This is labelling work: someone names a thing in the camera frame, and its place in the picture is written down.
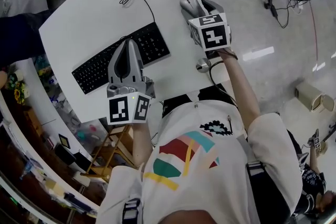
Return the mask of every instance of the colorful print on shirt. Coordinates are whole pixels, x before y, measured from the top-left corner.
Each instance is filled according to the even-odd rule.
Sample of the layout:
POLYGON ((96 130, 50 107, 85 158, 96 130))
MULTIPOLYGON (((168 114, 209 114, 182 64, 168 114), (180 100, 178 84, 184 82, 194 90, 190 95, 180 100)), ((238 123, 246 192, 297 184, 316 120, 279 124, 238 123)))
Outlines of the colorful print on shirt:
POLYGON ((189 174, 193 157, 202 151, 202 160, 197 162, 197 170, 202 172, 219 165, 215 143, 211 133, 191 131, 160 146, 157 159, 153 163, 153 172, 143 175, 172 190, 178 189, 181 177, 189 174))

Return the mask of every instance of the white t-shirt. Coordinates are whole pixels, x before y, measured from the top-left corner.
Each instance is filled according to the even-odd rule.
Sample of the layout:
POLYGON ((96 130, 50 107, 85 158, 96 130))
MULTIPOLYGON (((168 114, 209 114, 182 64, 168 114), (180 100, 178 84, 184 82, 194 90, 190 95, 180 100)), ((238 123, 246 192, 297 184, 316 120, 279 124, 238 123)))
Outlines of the white t-shirt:
MULTIPOLYGON (((162 121, 142 181, 135 169, 113 169, 97 223, 121 223, 125 200, 134 192, 141 197, 145 224, 157 224, 178 210, 205 210, 217 223, 260 223, 247 156, 237 140, 243 134, 240 114, 228 103, 208 100, 174 109, 162 121)), ((255 119, 248 143, 293 213, 302 179, 281 118, 266 114, 255 119)))

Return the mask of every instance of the black keyboard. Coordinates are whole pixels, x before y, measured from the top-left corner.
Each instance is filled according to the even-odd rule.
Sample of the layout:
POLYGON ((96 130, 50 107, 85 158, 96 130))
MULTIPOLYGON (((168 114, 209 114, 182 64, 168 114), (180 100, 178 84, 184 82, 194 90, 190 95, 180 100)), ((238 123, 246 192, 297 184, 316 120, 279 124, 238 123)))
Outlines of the black keyboard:
POLYGON ((132 38, 138 44, 144 66, 170 54, 156 23, 146 25, 121 38, 72 72, 85 94, 109 82, 107 71, 112 55, 127 38, 132 38))

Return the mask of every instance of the white desk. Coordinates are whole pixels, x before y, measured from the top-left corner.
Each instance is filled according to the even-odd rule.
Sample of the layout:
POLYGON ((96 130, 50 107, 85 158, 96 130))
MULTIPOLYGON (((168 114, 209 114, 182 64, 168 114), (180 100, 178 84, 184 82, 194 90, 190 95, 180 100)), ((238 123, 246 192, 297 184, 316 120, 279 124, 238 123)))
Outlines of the white desk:
MULTIPOLYGON (((120 0, 67 0, 40 28, 55 76, 82 122, 106 116, 106 85, 85 95, 71 72, 120 37, 152 22, 143 0, 128 7, 120 0)), ((155 83, 155 102, 211 86, 196 62, 205 54, 194 45, 181 14, 180 0, 147 0, 171 56, 144 70, 155 83)), ((228 80, 224 66, 214 68, 216 82, 228 80)))

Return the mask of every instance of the shelf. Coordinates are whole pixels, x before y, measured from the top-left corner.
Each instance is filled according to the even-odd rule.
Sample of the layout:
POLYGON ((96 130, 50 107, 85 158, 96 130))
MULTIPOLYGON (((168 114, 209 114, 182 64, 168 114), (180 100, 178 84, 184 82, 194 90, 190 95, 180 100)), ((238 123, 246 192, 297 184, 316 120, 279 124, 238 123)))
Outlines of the shelf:
POLYGON ((74 188, 72 188, 68 183, 66 183, 59 175, 57 175, 54 170, 52 170, 48 164, 37 154, 32 145, 28 142, 27 138, 24 136, 18 125, 16 124, 9 108, 5 102, 5 99, 0 92, 0 111, 7 122, 7 127, 10 131, 9 135, 13 140, 14 144, 18 144, 20 150, 27 155, 29 158, 36 160, 43 168, 44 173, 53 181, 57 182, 65 192, 73 194, 79 201, 90 206, 92 209, 98 211, 99 206, 88 198, 80 194, 74 188))
POLYGON ((22 207, 27 209, 29 212, 34 214, 40 220, 45 222, 46 224, 60 224, 59 221, 54 219, 52 216, 48 215, 47 213, 41 211, 39 208, 36 208, 34 204, 32 204, 26 197, 24 197, 21 193, 17 193, 18 190, 15 187, 11 186, 10 183, 0 176, 0 186, 2 186, 5 191, 9 195, 11 195, 22 207))
POLYGON ((73 154, 80 152, 89 161, 92 160, 89 152, 79 143, 68 126, 64 123, 55 107, 51 103, 34 67, 31 59, 18 61, 16 67, 23 72, 24 82, 28 86, 30 96, 27 98, 33 108, 43 130, 60 143, 59 134, 65 136, 70 144, 69 151, 73 154))

